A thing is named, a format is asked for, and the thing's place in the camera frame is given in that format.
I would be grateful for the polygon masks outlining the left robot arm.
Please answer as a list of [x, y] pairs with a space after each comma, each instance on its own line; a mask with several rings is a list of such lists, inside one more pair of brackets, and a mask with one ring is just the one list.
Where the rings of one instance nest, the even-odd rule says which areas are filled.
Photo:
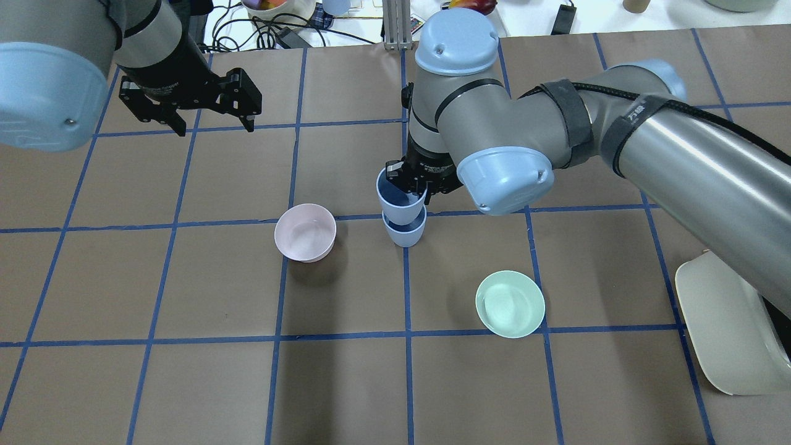
[[210, 109], [253, 130], [263, 99], [240, 68], [210, 70], [167, 1], [3, 1], [1, 140], [62, 152], [88, 143], [104, 110], [111, 65], [119, 97], [144, 123], [182, 136], [180, 110]]

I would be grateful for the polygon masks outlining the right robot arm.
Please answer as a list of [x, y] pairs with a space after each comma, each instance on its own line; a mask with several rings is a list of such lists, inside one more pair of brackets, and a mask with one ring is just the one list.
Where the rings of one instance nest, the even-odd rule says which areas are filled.
[[554, 170], [598, 155], [789, 315], [789, 155], [747, 129], [683, 102], [659, 59], [582, 82], [545, 82], [512, 99], [494, 76], [498, 34], [451, 8], [427, 20], [415, 81], [403, 89], [408, 149], [387, 180], [406, 193], [465, 187], [478, 211], [522, 210]]

